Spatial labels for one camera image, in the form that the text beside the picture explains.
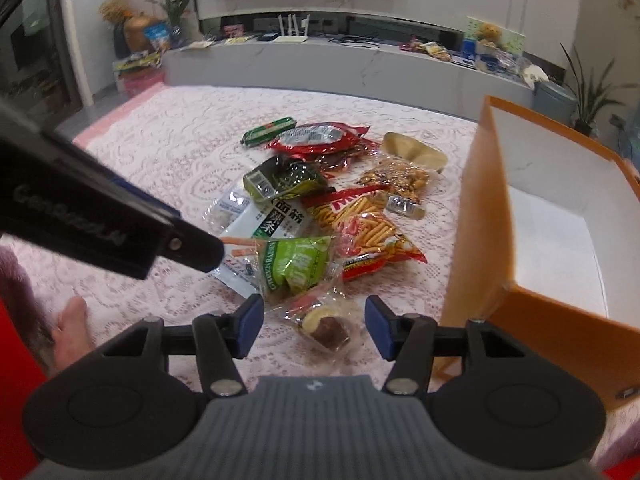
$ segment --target floor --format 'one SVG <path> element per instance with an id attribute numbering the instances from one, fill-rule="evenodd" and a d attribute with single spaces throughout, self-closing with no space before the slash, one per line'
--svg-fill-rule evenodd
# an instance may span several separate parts
<path id="1" fill-rule="evenodd" d="M 108 87 L 94 96 L 94 104 L 83 108 L 58 125 L 56 130 L 68 140 L 73 140 L 91 124 L 115 110 L 128 100 L 115 86 Z"/>

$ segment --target gold vase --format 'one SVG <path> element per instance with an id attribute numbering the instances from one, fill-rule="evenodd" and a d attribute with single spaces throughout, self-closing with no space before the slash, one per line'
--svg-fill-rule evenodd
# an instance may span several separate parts
<path id="1" fill-rule="evenodd" d="M 154 16 L 147 16 L 142 12 L 139 16 L 129 18 L 124 24 L 124 38 L 130 51 L 140 52 L 142 50 L 153 50 L 151 42 L 145 36 L 145 29 L 160 22 Z"/>

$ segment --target orange box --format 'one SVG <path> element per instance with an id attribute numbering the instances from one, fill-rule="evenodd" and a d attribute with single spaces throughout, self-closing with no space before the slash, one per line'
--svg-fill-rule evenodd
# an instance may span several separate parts
<path id="1" fill-rule="evenodd" d="M 472 318 L 589 384 L 609 410 L 640 392 L 640 186 L 611 150 L 493 97 L 462 176 L 440 323 Z"/>

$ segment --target lace tablecloth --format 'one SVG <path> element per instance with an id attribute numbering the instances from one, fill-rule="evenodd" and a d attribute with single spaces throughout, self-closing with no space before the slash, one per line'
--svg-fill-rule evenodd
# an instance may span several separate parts
<path id="1" fill-rule="evenodd" d="M 137 186 L 178 208 L 206 228 L 203 213 L 232 181 L 267 157 L 261 148 L 246 150 L 242 134 L 276 118 L 298 123 L 341 121 L 370 125 L 380 140 L 395 131 L 423 140 L 449 156 L 449 164 L 426 199 L 419 222 L 393 216 L 429 263 L 403 262 L 348 283 L 347 292 L 364 305 L 378 294 L 398 313 L 419 312 L 438 319 L 444 299 L 455 237 L 460 177 L 476 129 L 475 123 L 435 112 L 380 101 L 321 94 L 247 88 L 161 88 L 148 100 L 128 104 L 111 115 L 103 135 L 95 128 L 81 136 L 87 149 Z M 338 184 L 345 184 L 345 179 Z M 200 314 L 233 310 L 241 298 L 214 277 L 158 258 L 145 281 L 125 278 L 18 240 L 9 240 L 27 269 L 36 296 L 50 318 L 74 294 L 89 306 L 89 322 L 100 344 L 148 315 L 169 325 L 188 324 Z M 370 338 L 338 364 L 311 351 L 290 327 L 265 323 L 249 357 L 236 362 L 249 388 L 264 375 L 369 374 L 382 384 L 391 364 L 377 354 Z M 194 358 L 171 358 L 170 371 L 198 389 Z M 638 408 L 609 421 L 599 455 L 638 418 Z"/>

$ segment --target gray trash can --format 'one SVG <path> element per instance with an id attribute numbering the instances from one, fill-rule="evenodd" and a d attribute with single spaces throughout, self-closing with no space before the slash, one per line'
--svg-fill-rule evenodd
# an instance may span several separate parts
<path id="1" fill-rule="evenodd" d="M 570 90 L 551 81 L 536 83 L 533 109 L 539 114 L 546 115 L 566 126 L 571 126 L 571 115 L 577 104 L 578 101 Z"/>

